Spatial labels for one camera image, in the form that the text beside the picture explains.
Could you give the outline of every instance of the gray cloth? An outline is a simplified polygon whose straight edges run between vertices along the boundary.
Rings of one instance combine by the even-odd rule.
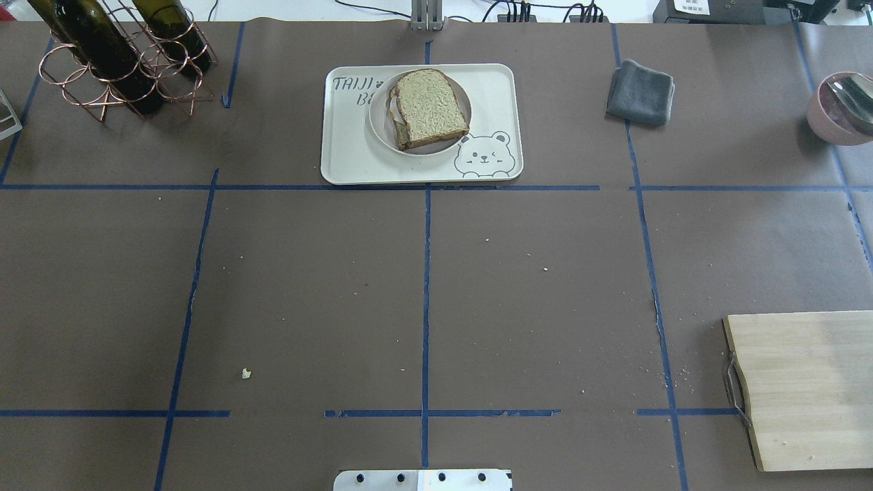
[[[625,59],[612,74],[606,112],[626,120],[663,126],[673,106],[673,77]]]

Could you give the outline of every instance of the wine bottle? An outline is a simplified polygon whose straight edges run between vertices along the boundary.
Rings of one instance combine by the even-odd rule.
[[[183,62],[185,51],[191,61],[206,73],[212,65],[212,57],[206,49],[206,43],[200,33],[191,25],[186,10],[179,0],[134,0],[136,9],[142,14],[148,28],[161,39],[173,40],[177,43],[162,43],[164,52],[170,61]],[[191,65],[182,69],[182,74],[191,78],[197,76],[197,70]]]
[[[37,12],[37,14],[48,24],[49,29],[52,30],[52,34],[55,39],[64,43],[65,45],[71,45],[73,42],[61,31],[60,26],[58,26],[58,20],[54,17],[54,8],[52,7],[52,0],[27,0],[27,3],[33,7],[33,10]],[[85,59],[85,56],[79,51],[79,48],[76,46],[72,46],[70,48],[70,52],[73,57],[78,61],[81,65],[87,65],[88,62]]]
[[[58,27],[91,63],[94,73],[106,80],[128,106],[140,114],[161,108],[163,98],[155,80],[124,36],[118,32],[97,0],[53,0]]]

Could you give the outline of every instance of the cartoon bear face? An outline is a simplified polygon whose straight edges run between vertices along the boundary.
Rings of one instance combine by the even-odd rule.
[[[455,157],[455,169],[464,177],[497,177],[515,169],[509,152],[509,135],[498,131],[491,136],[465,135]]]

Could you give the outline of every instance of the bread slice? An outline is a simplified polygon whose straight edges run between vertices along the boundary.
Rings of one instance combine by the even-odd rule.
[[[388,94],[400,150],[454,140],[470,132],[470,122],[457,104],[449,79],[438,70],[407,73]]]

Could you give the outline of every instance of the cutting board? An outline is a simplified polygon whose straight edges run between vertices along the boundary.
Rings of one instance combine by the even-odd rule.
[[[728,315],[762,471],[873,467],[873,311]]]

